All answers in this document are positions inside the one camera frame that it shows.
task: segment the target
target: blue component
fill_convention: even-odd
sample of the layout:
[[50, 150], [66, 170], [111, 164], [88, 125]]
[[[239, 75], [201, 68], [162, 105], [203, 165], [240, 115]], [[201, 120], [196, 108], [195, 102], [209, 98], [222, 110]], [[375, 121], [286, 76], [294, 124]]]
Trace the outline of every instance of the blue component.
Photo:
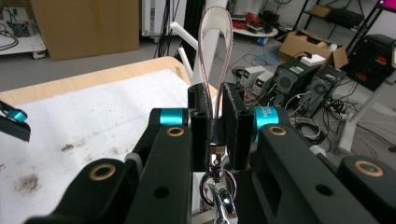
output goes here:
[[183, 125], [182, 108], [163, 108], [160, 116], [161, 125]]
[[265, 124], [278, 124], [279, 116], [277, 115], [277, 111], [273, 106], [254, 106], [254, 113], [256, 114], [256, 139], [255, 143], [259, 142], [259, 130]]
[[17, 122], [24, 122], [27, 119], [27, 115], [19, 109], [13, 109], [8, 111], [7, 118], [14, 119]]

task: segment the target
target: gray floor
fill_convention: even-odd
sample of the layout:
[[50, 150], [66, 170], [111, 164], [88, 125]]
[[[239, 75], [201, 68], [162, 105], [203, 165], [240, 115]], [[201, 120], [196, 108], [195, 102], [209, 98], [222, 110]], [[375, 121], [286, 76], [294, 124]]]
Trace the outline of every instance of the gray floor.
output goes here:
[[[230, 67], [265, 65], [268, 70], [275, 72], [276, 66], [281, 63], [277, 58], [277, 51], [280, 43], [270, 40], [262, 47], [257, 45], [255, 41], [256, 39], [253, 37], [246, 37], [243, 35], [234, 36], [233, 53], [229, 64]], [[174, 41], [170, 48], [171, 56], [175, 54], [179, 43], [180, 39], [174, 37]], [[219, 74], [221, 71], [225, 55], [225, 48], [223, 46], [224, 43], [220, 40], [211, 74]], [[137, 51], [68, 61], [53, 62], [50, 57], [33, 60], [30, 58], [29, 54], [0, 56], [0, 91], [8, 91], [60, 78], [77, 76], [127, 63], [145, 61], [153, 58], [155, 49], [156, 45], [151, 39], [143, 38], [140, 40], [140, 49]], [[210, 83], [217, 86], [217, 78], [218, 76], [211, 76], [209, 79]], [[231, 69], [227, 73], [226, 81], [235, 81]], [[345, 90], [340, 90], [338, 93], [346, 95], [348, 94], [349, 88], [350, 87], [346, 87]], [[359, 90], [357, 90], [354, 95], [358, 96], [356, 99], [361, 97]], [[357, 108], [359, 108], [362, 102], [364, 101], [358, 100]], [[394, 111], [392, 114], [392, 109], [387, 109], [389, 110], [387, 115], [384, 115], [384, 112], [378, 112], [380, 109], [371, 110], [361, 124], [370, 130], [380, 133], [383, 137], [395, 144], [396, 116], [394, 115]], [[318, 116], [317, 120], [323, 127], [323, 117]], [[339, 132], [336, 133], [335, 131], [338, 128], [339, 121], [329, 118], [329, 122], [332, 125], [334, 133], [330, 132], [330, 137], [332, 138], [331, 145], [327, 141], [322, 143], [322, 147], [325, 149], [330, 147], [336, 148], [340, 132], [343, 128], [341, 124]], [[396, 170], [396, 154], [388, 151], [389, 144], [379, 140], [372, 134], [368, 134], [363, 129], [357, 130], [354, 139], [352, 153], [378, 158], [380, 161]], [[328, 153], [328, 157], [336, 164], [344, 156], [345, 155], [339, 154], [334, 150]]]

